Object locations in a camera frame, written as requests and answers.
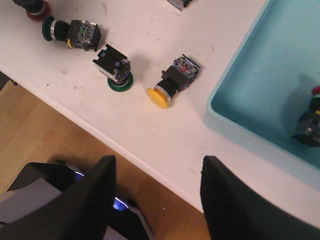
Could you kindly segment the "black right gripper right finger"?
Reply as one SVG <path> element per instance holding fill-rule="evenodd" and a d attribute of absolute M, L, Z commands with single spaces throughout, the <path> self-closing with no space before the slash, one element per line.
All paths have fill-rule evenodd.
<path fill-rule="evenodd" d="M 213 240 L 318 240 L 320 229 L 256 193 L 217 157 L 203 159 L 200 198 Z"/>

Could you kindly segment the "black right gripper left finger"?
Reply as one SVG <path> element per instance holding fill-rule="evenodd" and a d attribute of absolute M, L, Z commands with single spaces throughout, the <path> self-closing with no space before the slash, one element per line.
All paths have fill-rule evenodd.
<path fill-rule="evenodd" d="M 103 156 L 80 180 L 0 229 L 2 240 L 102 240 L 116 194 L 116 158 Z"/>

